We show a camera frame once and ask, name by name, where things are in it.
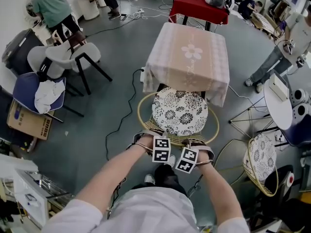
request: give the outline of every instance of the speaker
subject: speaker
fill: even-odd
[[[306,114],[311,115],[311,105],[307,103],[301,103],[293,108],[293,124],[297,124],[302,121]]]
[[[292,107],[295,107],[301,103],[309,103],[310,96],[307,91],[298,89],[290,94],[290,100]]]

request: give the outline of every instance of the white shirt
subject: white shirt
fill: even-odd
[[[193,206],[170,188],[146,187],[127,192],[114,206],[109,220],[93,205],[72,200],[53,216],[42,233],[198,233]],[[249,233],[244,218],[233,218],[218,233]]]
[[[288,59],[293,66],[296,65],[297,58],[302,55],[306,50],[311,51],[311,27],[306,23],[305,17],[299,13],[293,13],[286,19],[288,27],[291,29],[290,39],[295,42],[295,48],[292,55],[289,55],[283,49],[285,43],[285,34],[280,38],[278,45],[282,54]]]

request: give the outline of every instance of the round cushion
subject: round cushion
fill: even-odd
[[[207,104],[198,93],[169,87],[158,92],[152,104],[152,115],[158,126],[178,136],[200,132],[207,113]]]
[[[250,155],[255,176],[259,181],[264,181],[276,166],[276,149],[272,140],[264,134],[257,135],[250,144]],[[251,169],[248,152],[243,163]]]

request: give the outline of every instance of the red tablecloth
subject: red tablecloth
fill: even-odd
[[[174,23],[176,23],[176,14],[198,18],[214,24],[221,24],[221,22],[228,24],[226,10],[210,6],[205,0],[175,0],[170,12],[170,17]]]

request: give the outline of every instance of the concrete floor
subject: concrete floor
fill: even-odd
[[[165,2],[171,4],[172,0],[165,0]],[[161,0],[133,2],[134,5],[154,9],[158,9],[161,3]],[[131,7],[127,0],[121,0],[122,13],[131,14],[136,10],[138,8]],[[156,11],[144,10],[146,16],[159,14]],[[108,11],[108,8],[102,8],[98,18],[83,21],[81,27],[84,28],[84,33],[86,35],[94,34],[101,30],[113,29],[127,22],[118,19],[109,21],[106,14]],[[100,65],[111,75],[113,81],[108,82],[94,68],[89,68],[85,73],[92,95],[66,97],[66,105],[83,113],[85,118],[80,118],[64,109],[57,111],[56,116],[63,118],[65,123],[60,124],[54,121],[48,140],[40,141],[35,152],[30,154],[30,158],[39,166],[39,170],[66,190],[76,194],[105,164],[105,136],[116,130],[120,119],[130,111],[127,101],[134,92],[131,85],[132,73],[145,66],[161,27],[167,20],[167,17],[139,19],[122,28],[101,32],[87,38],[88,42],[93,42],[99,48],[102,53]],[[215,30],[215,25],[212,25],[211,30]],[[250,97],[253,102],[257,101],[262,94],[257,94],[254,89],[247,88],[243,82],[272,51],[273,43],[263,32],[248,26],[243,20],[233,15],[230,15],[228,25],[218,26],[216,33],[223,35],[226,39],[230,85],[240,95]],[[79,76],[73,75],[69,80],[86,94]],[[291,78],[291,82],[299,83],[299,80]],[[144,96],[142,84],[139,82],[139,74],[135,75],[134,84],[137,89],[137,94],[131,103],[134,111],[130,117],[124,120],[120,131],[109,137],[110,158],[124,151],[132,142],[133,134],[141,130],[136,114],[137,105]],[[151,103],[152,100],[147,101],[142,109],[144,119],[148,119],[151,114]],[[247,140],[247,137],[228,124],[228,120],[249,107],[249,101],[237,98],[231,90],[228,90],[223,108],[210,106],[216,112],[220,123],[220,132],[217,138],[210,143],[216,155],[231,139]],[[266,122],[257,123],[255,129],[262,128],[264,123]],[[248,123],[244,123],[241,127],[250,132]],[[209,116],[203,135],[210,138],[214,135],[215,130],[214,118]],[[245,150],[246,144],[233,142],[223,152],[217,169],[241,165]],[[173,154],[179,156],[180,152],[178,149],[173,149]],[[278,150],[277,166],[294,165],[295,176],[299,178],[301,175],[299,157],[300,151],[292,147],[288,147],[284,151]],[[127,182],[121,188],[121,194],[142,182],[144,176],[152,172],[156,166],[148,156],[141,158],[128,175]],[[241,173],[242,168],[221,172],[228,182],[234,181]],[[177,172],[177,174],[180,183],[186,190],[194,185],[200,175],[198,171],[194,171],[190,175],[182,172]],[[200,186],[202,189],[191,197],[191,201],[198,225],[206,225],[215,221],[215,214],[204,183],[201,182]],[[233,188],[241,204],[248,203],[258,193],[253,184],[244,182],[244,177]]]

